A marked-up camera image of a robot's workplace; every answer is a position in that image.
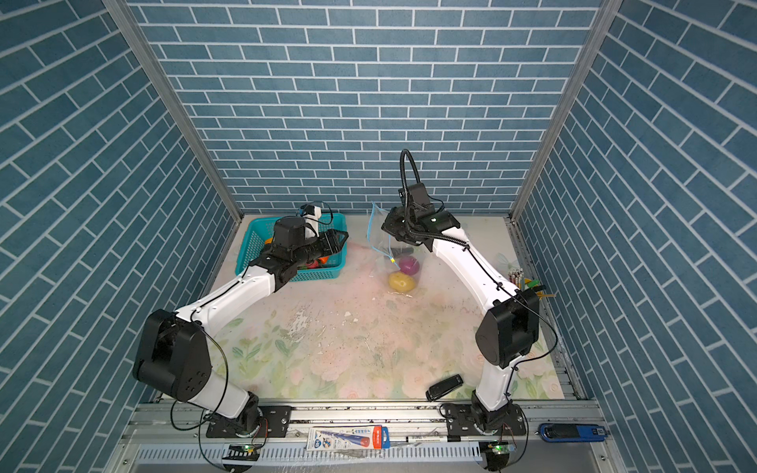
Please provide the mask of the teal plastic basket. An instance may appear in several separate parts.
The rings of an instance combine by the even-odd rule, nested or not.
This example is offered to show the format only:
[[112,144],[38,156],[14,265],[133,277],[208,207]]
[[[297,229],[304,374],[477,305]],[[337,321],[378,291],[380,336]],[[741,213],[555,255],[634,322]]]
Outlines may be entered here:
[[[248,224],[237,259],[237,275],[241,275],[246,270],[248,264],[259,256],[264,244],[273,237],[273,228],[277,220],[279,217],[264,217],[254,219]],[[335,279],[346,264],[346,256],[347,248],[343,248],[341,252],[329,256],[319,268],[301,267],[292,282]]]

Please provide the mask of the purple toy onion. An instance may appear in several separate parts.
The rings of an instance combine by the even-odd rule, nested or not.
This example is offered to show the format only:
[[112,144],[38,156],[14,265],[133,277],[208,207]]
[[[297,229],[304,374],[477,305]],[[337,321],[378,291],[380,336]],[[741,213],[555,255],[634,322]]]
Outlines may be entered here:
[[408,276],[415,276],[421,269],[421,264],[414,256],[403,256],[398,260],[399,270]]

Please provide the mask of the clear zip top bag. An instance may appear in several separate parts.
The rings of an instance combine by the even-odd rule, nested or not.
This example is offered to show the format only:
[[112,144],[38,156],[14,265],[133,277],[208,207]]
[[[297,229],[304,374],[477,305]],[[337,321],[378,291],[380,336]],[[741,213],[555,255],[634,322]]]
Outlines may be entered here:
[[[424,260],[426,258],[425,248],[423,246],[412,246],[406,244],[406,242],[400,242],[394,236],[391,236],[382,229],[382,224],[388,216],[388,210],[372,204],[372,209],[369,217],[368,228],[366,230],[366,239],[369,248],[376,254],[373,275],[378,278],[378,281],[384,285],[390,293],[411,296],[417,292],[420,287],[422,270]],[[414,256],[421,264],[421,269],[418,274],[412,276],[416,281],[416,288],[407,293],[400,294],[392,291],[388,285],[388,276],[393,272],[400,271],[398,267],[398,260],[403,256]]]

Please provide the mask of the yellow toy lemon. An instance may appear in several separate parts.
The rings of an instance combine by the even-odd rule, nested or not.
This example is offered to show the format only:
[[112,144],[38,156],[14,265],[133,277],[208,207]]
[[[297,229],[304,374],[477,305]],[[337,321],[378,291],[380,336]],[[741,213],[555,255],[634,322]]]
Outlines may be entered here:
[[416,281],[412,276],[396,271],[388,276],[388,285],[392,291],[407,294],[416,288]]

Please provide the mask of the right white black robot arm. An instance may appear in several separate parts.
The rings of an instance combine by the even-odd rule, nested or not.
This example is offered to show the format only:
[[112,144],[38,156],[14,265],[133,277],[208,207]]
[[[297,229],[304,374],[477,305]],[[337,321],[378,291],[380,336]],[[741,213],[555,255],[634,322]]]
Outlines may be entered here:
[[390,210],[382,230],[404,244],[426,246],[453,270],[483,311],[475,341],[485,363],[471,410],[480,431],[497,430],[516,412],[511,384],[539,338],[539,297],[501,275],[461,223],[434,205],[423,183],[405,184],[399,195],[401,205]]

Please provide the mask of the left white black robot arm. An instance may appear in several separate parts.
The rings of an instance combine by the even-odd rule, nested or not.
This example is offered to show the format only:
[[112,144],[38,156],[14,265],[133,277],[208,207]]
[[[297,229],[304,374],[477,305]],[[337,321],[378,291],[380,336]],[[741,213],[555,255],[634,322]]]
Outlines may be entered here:
[[258,397],[213,370],[210,347],[215,335],[243,311],[292,281],[300,268],[343,250],[349,234],[327,229],[310,236],[301,217],[285,217],[274,226],[272,242],[236,279],[175,311],[157,309],[147,317],[132,374],[174,400],[225,420],[239,437],[259,432]]

